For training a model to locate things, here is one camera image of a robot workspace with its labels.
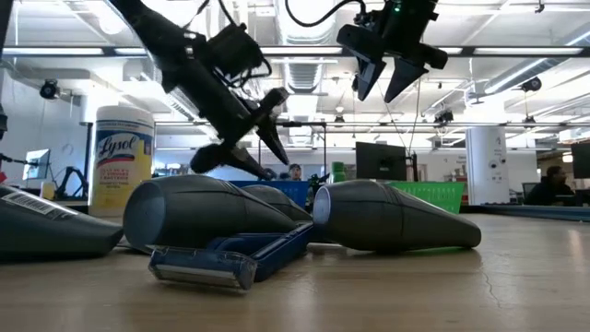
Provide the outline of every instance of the computer monitor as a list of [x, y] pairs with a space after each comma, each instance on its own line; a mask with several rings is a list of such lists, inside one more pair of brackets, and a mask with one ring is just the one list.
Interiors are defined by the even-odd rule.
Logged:
[[572, 144], [573, 177], [590, 178], [590, 143]]
[[357, 179], [407, 180], [406, 148], [357, 142]]
[[42, 180], [47, 178], [49, 170], [49, 149], [27, 152], [27, 162], [32, 165], [25, 165], [22, 174], [23, 180]]

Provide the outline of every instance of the barcode label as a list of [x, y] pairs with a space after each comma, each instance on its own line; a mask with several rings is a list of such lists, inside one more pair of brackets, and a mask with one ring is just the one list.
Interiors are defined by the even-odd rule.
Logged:
[[33, 210], [37, 213], [41, 213], [42, 215], [46, 215], [49, 212], [53, 211], [55, 207], [47, 204], [45, 201], [41, 200], [40, 198], [27, 195], [24, 193], [13, 193], [2, 197], [8, 203], [12, 203], [24, 208], [28, 208]]

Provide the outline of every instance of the white column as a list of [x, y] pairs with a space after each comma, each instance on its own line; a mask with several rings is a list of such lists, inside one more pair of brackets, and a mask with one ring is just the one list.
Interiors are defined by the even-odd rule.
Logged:
[[466, 149], [469, 204], [509, 203], [504, 128], [467, 129]]

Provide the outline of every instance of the desk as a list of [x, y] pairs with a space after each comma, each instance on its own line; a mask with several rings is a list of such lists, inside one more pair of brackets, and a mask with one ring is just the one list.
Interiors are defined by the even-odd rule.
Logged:
[[158, 283], [148, 258], [0, 267], [4, 332], [586, 331], [590, 227], [468, 215], [477, 251], [312, 247], [245, 296]]

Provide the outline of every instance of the green basket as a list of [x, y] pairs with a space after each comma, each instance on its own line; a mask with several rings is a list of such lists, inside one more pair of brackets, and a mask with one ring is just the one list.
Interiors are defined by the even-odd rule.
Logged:
[[465, 187], [460, 182], [391, 182], [389, 185], [454, 214], [459, 213]]

